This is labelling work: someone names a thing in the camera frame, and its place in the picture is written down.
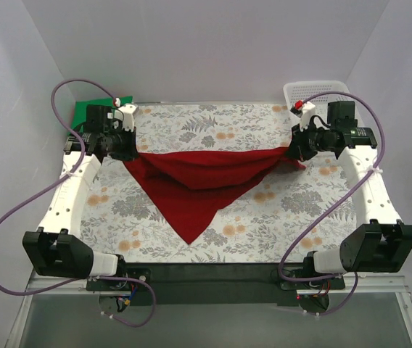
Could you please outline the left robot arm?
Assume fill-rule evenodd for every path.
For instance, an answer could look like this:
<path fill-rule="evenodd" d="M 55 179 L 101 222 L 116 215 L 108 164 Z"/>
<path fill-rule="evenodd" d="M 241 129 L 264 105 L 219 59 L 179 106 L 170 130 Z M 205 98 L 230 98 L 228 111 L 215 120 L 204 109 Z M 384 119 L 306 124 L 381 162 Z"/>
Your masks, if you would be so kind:
<path fill-rule="evenodd" d="M 62 173 L 44 218 L 22 245 L 40 276 L 84 279 L 113 276 L 119 258 L 81 241 L 81 217 L 91 185 L 105 157 L 137 158 L 135 116 L 139 108 L 88 105 L 86 119 L 66 139 Z"/>

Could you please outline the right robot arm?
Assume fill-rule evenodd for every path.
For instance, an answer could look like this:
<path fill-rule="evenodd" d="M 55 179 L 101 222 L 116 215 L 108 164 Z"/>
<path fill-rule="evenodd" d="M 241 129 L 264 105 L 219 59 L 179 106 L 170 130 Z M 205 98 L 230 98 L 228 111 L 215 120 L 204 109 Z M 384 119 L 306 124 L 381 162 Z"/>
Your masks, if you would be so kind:
<path fill-rule="evenodd" d="M 314 122 L 318 115 L 311 102 L 297 101 L 291 111 L 300 121 L 292 127 L 287 156 L 305 161 L 320 152 L 334 153 L 347 176 L 356 216 L 356 229 L 339 246 L 308 254 L 301 277 L 311 281 L 328 274 L 399 272 L 412 250 L 412 225 L 393 207 L 374 132 L 358 125 L 355 103 L 328 103 L 321 126 Z"/>

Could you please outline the red t-shirt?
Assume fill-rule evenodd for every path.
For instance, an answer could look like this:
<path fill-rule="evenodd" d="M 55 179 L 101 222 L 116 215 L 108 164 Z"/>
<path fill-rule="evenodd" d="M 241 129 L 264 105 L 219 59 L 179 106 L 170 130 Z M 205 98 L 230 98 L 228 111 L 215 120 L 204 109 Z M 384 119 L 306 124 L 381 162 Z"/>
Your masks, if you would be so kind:
<path fill-rule="evenodd" d="M 245 152 L 141 153 L 125 168 L 171 228 L 191 244 L 221 210 L 258 185 L 279 165 L 301 170 L 286 148 Z"/>

